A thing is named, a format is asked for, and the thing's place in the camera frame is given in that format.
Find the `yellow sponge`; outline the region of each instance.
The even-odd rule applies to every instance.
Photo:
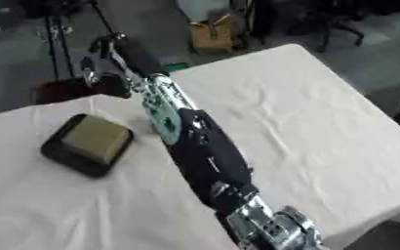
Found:
[[[82,156],[109,164],[130,137],[127,128],[87,115],[62,139],[62,142]]]

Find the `white tablecloth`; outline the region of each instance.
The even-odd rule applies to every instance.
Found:
[[[301,47],[179,71],[255,168],[273,209],[293,205],[341,249],[400,212],[400,127]],[[112,174],[92,181],[39,147],[72,115],[130,127]],[[0,250],[236,249],[184,182],[139,97],[0,114]]]

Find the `floor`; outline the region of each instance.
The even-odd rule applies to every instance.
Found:
[[[189,52],[186,19],[174,0],[101,0],[100,6],[117,30],[139,38],[162,63],[197,65],[229,57]],[[53,72],[48,45],[36,35],[42,23],[24,21],[16,0],[1,0],[1,7],[12,10],[10,14],[0,14],[0,25],[5,27],[0,32],[0,111],[4,111],[31,104],[32,88],[53,80]],[[379,95],[380,106],[388,105],[387,96],[393,93],[391,90],[400,88],[400,14],[369,17],[356,23],[367,34],[361,48],[353,46],[353,38],[348,34],[336,32],[329,52],[320,55],[314,52],[319,36],[287,37],[282,34],[281,27],[292,21],[290,17],[295,16],[299,7],[287,4],[280,8],[276,33],[268,38],[266,45],[254,42],[246,53],[287,43],[302,44],[363,95],[389,90],[388,94]],[[68,43],[73,62],[78,64],[86,55],[90,42],[104,34],[104,28],[89,8],[73,18],[70,24],[74,32],[68,36]],[[66,77],[64,65],[61,71]],[[359,249],[400,249],[400,226],[383,225],[348,248]]]

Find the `office chair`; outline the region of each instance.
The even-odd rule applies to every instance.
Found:
[[[320,53],[327,51],[334,29],[356,35],[357,39],[354,44],[361,46],[365,38],[364,33],[349,24],[350,21],[360,21],[363,18],[359,10],[357,0],[322,0],[319,7],[315,11],[307,13],[303,21],[293,25],[288,30],[288,34],[303,35],[322,32],[322,43],[317,50]]]

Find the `robotic arm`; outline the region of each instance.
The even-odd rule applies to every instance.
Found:
[[[113,61],[125,73],[127,87],[142,95],[142,105],[183,177],[240,249],[326,249],[313,223],[298,210],[271,211],[232,140],[139,42],[118,33],[97,40],[90,50]]]

